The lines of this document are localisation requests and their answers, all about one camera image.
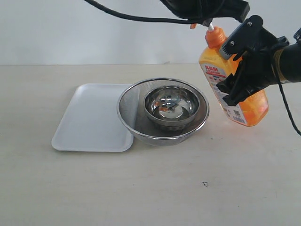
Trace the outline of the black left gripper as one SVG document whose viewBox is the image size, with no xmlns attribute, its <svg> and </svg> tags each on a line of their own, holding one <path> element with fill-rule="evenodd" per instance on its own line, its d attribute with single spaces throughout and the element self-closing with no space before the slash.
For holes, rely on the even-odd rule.
<svg viewBox="0 0 301 226">
<path fill-rule="evenodd" d="M 205 27 L 213 18 L 234 18 L 243 22 L 249 13 L 249 3 L 244 0 L 163 0 L 162 3 L 177 17 L 200 19 Z"/>
</svg>

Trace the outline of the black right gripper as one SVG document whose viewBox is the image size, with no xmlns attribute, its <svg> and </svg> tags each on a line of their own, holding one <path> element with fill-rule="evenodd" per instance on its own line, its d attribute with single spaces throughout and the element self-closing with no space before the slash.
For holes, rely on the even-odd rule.
<svg viewBox="0 0 301 226">
<path fill-rule="evenodd" d="M 277 84 L 275 73 L 278 73 L 281 83 L 289 83 L 278 62 L 289 41 L 285 36 L 275 37 L 262 26 L 263 19 L 253 15 L 241 23 L 220 47 L 223 59 L 246 50 L 236 72 L 217 83 L 219 91 L 226 94 L 223 100 L 227 105 L 237 105 L 267 86 Z"/>
</svg>

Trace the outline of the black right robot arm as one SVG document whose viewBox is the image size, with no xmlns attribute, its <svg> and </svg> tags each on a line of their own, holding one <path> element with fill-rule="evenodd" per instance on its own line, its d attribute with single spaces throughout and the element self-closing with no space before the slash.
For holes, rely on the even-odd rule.
<svg viewBox="0 0 301 226">
<path fill-rule="evenodd" d="M 235 73 L 217 83 L 227 105 L 236 106 L 253 94 L 278 83 L 301 81 L 301 32 L 295 44 L 285 36 L 277 38 L 253 15 L 239 25 L 220 48 L 224 59 L 239 61 Z"/>
</svg>

